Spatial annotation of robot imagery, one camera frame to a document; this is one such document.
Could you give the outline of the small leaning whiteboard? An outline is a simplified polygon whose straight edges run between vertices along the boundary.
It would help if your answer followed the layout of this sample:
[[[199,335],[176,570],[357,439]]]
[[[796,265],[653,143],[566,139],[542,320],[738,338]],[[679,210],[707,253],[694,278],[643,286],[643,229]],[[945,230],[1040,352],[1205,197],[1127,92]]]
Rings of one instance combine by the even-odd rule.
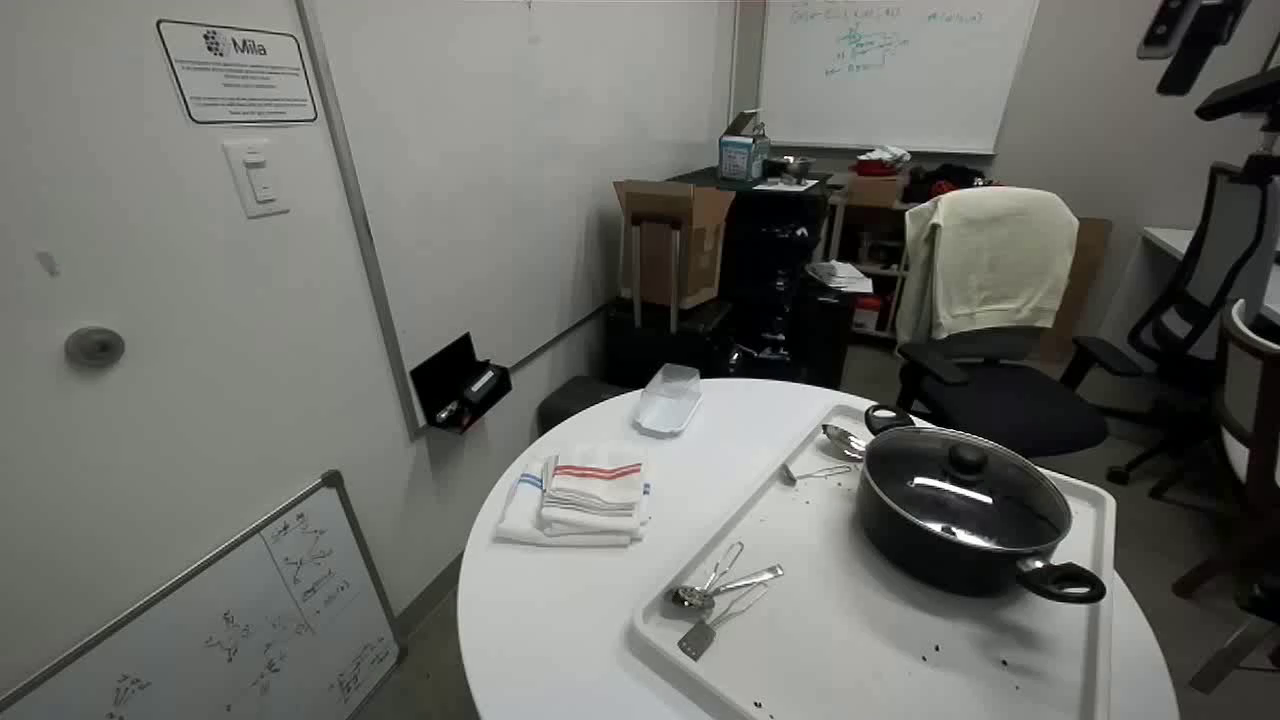
[[[401,639],[341,472],[18,682],[0,720],[349,720]]]

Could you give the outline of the metal spoon on tray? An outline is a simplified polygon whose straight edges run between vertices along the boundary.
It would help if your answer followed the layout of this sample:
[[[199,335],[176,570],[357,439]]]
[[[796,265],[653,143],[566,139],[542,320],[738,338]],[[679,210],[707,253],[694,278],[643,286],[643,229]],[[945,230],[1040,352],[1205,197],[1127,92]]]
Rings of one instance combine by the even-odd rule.
[[[820,432],[837,448],[837,455],[866,464],[866,450],[852,442],[850,428],[823,420]]]

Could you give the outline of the cream cloth on chair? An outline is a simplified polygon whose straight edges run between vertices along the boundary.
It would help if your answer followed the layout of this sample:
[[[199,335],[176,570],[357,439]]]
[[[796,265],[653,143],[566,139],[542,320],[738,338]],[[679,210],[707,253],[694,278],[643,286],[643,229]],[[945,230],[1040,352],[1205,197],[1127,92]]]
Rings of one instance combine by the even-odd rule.
[[[1077,210],[1043,187],[958,187],[905,210],[896,338],[1050,333],[1077,259]]]

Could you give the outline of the wall notice sign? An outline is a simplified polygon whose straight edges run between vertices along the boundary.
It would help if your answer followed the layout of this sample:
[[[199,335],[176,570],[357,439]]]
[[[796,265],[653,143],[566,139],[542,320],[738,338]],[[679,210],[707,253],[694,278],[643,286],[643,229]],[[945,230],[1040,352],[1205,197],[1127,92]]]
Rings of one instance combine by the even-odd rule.
[[[291,32],[161,20],[166,58],[194,122],[311,122],[317,99]]]

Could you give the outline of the black office chair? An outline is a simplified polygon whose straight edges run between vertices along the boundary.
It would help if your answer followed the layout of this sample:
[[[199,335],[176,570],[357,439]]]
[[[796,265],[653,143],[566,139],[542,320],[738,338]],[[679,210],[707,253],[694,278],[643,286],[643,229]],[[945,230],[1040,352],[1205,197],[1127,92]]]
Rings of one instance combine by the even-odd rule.
[[[896,404],[1023,455],[1086,450],[1108,435],[1108,420],[1067,385],[1027,363],[1050,333],[998,327],[923,343],[896,338]]]

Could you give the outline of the folded white striped towel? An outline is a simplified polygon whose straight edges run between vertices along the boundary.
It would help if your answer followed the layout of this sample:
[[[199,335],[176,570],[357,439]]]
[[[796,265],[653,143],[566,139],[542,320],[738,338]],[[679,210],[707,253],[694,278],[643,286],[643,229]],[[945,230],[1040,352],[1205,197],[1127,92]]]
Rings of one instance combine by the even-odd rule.
[[[561,450],[516,476],[493,534],[537,548],[628,548],[643,525],[647,478],[638,455]]]

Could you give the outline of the white plastic tray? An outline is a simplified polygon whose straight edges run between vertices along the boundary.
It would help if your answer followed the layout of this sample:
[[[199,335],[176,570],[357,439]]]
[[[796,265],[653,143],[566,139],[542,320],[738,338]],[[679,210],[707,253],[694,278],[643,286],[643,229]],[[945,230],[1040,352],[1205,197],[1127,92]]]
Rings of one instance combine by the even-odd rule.
[[[866,410],[823,420],[866,450]],[[1074,509],[1052,561],[1112,584],[1118,499],[1043,472]],[[857,525],[861,464],[820,428],[769,472],[632,614],[632,652],[715,720],[1105,720],[1112,596],[1060,603],[1010,584],[965,596],[884,561]],[[674,584],[702,580],[745,544],[731,576],[778,565],[779,576],[715,627],[689,659],[689,633],[666,609]]]

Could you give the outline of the glass pot lid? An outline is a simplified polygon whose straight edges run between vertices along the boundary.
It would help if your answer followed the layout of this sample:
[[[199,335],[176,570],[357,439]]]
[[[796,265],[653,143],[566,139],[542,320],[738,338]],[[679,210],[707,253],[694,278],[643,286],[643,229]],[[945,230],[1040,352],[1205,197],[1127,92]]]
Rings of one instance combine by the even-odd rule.
[[[1023,455],[948,428],[888,428],[868,489],[911,526],[984,550],[1043,550],[1074,526],[1063,493]]]

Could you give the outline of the blue tissue box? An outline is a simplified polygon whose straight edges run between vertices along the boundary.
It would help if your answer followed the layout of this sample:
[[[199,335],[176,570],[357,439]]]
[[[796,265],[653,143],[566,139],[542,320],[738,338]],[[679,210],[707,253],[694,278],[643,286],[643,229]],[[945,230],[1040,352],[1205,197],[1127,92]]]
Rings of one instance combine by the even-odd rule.
[[[754,184],[769,156],[765,116],[755,106],[739,106],[731,122],[721,132],[721,164],[726,181]]]

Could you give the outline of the white light switch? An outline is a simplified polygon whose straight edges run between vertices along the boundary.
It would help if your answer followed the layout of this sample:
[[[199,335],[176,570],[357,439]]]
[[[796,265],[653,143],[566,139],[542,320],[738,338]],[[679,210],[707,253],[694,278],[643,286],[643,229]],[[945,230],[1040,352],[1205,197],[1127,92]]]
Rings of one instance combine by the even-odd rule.
[[[265,139],[228,139],[223,160],[248,218],[286,217],[281,181]]]

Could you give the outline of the cardboard box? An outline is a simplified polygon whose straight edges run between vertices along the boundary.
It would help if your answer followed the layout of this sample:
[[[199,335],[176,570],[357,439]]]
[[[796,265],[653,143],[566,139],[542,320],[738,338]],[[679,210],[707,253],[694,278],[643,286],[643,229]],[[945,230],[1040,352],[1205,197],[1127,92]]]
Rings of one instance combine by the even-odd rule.
[[[721,295],[731,197],[678,181],[620,181],[620,295],[632,307],[702,307]]]

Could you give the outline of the mesh office chair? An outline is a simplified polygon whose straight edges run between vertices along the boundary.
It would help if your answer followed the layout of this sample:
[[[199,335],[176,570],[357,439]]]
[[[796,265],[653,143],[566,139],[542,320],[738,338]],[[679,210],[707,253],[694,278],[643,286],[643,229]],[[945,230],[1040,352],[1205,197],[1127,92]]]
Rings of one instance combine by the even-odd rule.
[[[1170,285],[1136,315],[1119,343],[1077,335],[1063,385],[1080,386],[1092,367],[1160,386],[1136,423],[1160,432],[1140,455],[1112,464],[1108,478],[1127,482],[1158,455],[1179,455],[1212,428],[1216,320],[1243,292],[1249,267],[1274,244],[1274,181],[1249,166],[1212,164],[1197,230]]]

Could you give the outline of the black cooking pot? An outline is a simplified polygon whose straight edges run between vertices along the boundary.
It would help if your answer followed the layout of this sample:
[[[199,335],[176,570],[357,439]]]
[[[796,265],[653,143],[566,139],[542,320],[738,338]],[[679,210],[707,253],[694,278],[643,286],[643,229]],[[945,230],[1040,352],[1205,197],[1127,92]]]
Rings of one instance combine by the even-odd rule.
[[[901,570],[998,596],[1010,584],[1060,603],[1102,603],[1108,584],[1074,561],[1052,561],[1074,526],[1063,493],[1022,450],[923,428],[896,404],[866,410],[857,525]]]

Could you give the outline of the wall whiteboard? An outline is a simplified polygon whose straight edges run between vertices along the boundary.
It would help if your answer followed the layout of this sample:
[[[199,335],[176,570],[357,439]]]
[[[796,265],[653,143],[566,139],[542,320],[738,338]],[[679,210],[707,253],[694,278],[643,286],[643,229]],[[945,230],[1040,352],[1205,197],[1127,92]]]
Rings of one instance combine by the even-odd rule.
[[[778,143],[993,156],[1040,0],[769,0]]]

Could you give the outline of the black marker tray holder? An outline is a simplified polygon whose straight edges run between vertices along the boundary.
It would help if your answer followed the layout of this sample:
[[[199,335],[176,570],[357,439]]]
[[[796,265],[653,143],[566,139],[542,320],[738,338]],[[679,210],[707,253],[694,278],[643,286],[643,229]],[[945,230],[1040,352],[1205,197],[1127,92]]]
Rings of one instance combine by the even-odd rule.
[[[456,335],[437,355],[409,370],[424,423],[463,432],[499,396],[513,392],[513,370],[505,363],[479,359],[473,335]]]

